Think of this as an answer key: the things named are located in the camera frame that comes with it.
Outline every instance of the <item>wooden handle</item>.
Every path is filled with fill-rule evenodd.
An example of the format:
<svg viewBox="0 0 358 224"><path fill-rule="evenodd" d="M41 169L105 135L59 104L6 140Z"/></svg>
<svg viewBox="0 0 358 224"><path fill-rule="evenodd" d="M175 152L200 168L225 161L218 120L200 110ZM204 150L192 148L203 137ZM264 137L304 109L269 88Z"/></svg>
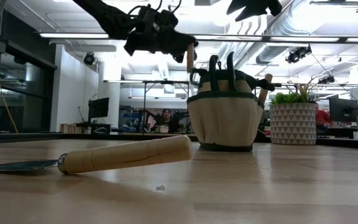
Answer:
<svg viewBox="0 0 358 224"><path fill-rule="evenodd" d="M266 74L265 79L269 82L272 82L273 75L272 74ZM267 94L269 93L268 90L261 89L258 97L258 101L265 104Z"/></svg>
<svg viewBox="0 0 358 224"><path fill-rule="evenodd" d="M187 46L187 72L191 72L194 68L194 44Z"/></svg>
<svg viewBox="0 0 358 224"><path fill-rule="evenodd" d="M69 152L63 170L68 174L163 164L190 159L192 146L187 136L141 141L119 146Z"/></svg>

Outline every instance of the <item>table surface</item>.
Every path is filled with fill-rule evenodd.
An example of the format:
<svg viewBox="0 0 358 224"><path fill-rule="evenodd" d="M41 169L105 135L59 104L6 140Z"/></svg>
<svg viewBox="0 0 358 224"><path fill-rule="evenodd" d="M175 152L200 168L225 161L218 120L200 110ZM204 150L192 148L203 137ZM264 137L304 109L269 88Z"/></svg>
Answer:
<svg viewBox="0 0 358 224"><path fill-rule="evenodd" d="M123 141L0 144L0 163ZM358 150L255 144L190 161L62 175L0 174L1 223L358 223ZM163 185L165 190L157 190Z"/></svg>

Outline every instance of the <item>small debris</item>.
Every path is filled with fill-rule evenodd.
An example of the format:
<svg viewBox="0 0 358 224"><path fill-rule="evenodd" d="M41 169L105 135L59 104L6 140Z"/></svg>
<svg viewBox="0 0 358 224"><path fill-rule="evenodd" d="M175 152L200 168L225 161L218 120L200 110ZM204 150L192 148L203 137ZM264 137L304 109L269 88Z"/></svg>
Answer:
<svg viewBox="0 0 358 224"><path fill-rule="evenodd" d="M165 186L161 185L160 187L156 187L155 190L165 190Z"/></svg>

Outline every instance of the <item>computer monitor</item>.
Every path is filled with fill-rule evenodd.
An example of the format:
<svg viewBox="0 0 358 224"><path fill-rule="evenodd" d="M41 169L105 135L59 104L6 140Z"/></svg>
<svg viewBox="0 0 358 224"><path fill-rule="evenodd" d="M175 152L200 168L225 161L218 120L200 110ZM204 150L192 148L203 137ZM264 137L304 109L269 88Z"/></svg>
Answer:
<svg viewBox="0 0 358 224"><path fill-rule="evenodd" d="M109 115L109 98L103 98L99 100L89 100L89 114L88 122L91 122L92 118L103 118Z"/></svg>
<svg viewBox="0 0 358 224"><path fill-rule="evenodd" d="M357 122L357 100L329 98L329 114L331 121Z"/></svg>

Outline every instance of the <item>person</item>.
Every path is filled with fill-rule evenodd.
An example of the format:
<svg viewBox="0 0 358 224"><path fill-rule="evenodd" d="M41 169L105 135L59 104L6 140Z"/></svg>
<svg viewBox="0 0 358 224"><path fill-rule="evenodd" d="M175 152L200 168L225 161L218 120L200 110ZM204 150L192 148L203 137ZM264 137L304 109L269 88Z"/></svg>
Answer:
<svg viewBox="0 0 358 224"><path fill-rule="evenodd" d="M331 124L331 118L329 114L323 110L319 109L317 102L313 102L314 110L316 111L316 127L324 128L325 124Z"/></svg>
<svg viewBox="0 0 358 224"><path fill-rule="evenodd" d="M170 109L162 110L162 119L163 123L156 123L151 129L151 132L154 132L159 128L160 133L174 133L178 131L180 124L179 121L172 118L172 113Z"/></svg>

